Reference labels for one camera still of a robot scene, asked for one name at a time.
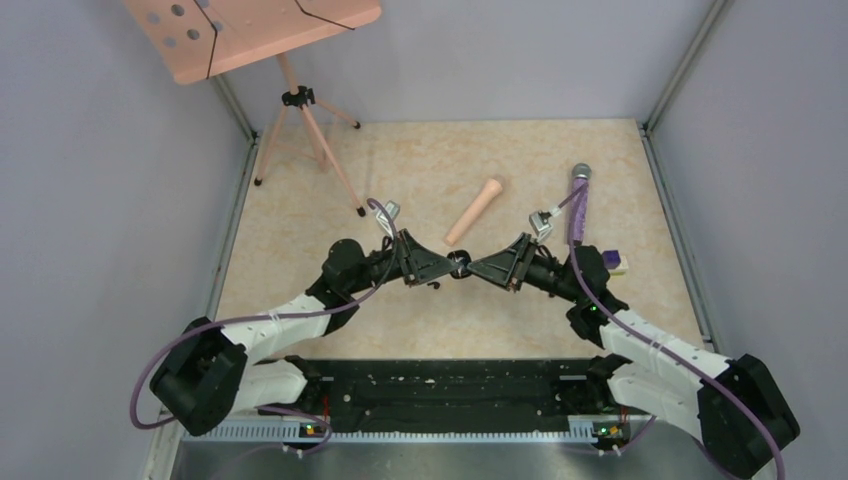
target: gray wall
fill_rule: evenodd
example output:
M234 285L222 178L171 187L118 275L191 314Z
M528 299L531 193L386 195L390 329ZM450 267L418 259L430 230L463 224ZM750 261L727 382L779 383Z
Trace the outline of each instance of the gray wall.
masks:
M121 2L4 2L3 478L140 475L130 390L203 313L244 152L211 87L175 85Z
M645 119L710 1L382 4L375 23L291 53L301 83L366 122ZM276 117L273 59L230 79L254 128Z
M736 2L656 134L727 353L801 423L788 478L844 478L848 2Z

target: table top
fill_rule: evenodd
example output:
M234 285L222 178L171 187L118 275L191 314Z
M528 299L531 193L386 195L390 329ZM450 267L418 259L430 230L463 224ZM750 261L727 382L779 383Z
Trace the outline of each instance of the table top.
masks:
M350 28L381 13L379 0L298 1L303 10ZM348 31L303 13L295 0L124 0L124 5L179 84Z
M339 125L335 153L354 189L401 206L398 228L440 254L480 258L529 232L528 215L562 200L571 168L592 169L586 242L618 249L629 272L610 280L615 296L646 319L695 345L700 331L656 186L633 120L545 120ZM296 127L280 141L309 150ZM504 192L454 246L442 238L486 178ZM546 241L567 256L563 216ZM217 318L248 315L293 299L320 275L330 246L353 238L370 252L382 231L359 218L339 179L313 160L272 153L265 181L245 201ZM348 324L283 353L305 358L569 358L601 353L571 330L569 302L531 286L518 293L480 279L442 279L441 288L392 282Z

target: black clamp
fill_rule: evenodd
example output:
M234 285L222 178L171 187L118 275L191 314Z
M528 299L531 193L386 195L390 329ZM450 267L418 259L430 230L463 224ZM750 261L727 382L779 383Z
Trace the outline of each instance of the black clamp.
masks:
M303 108L308 104L315 105L315 93L311 88L301 85L297 87L297 93L286 92L283 94L283 105L287 107Z

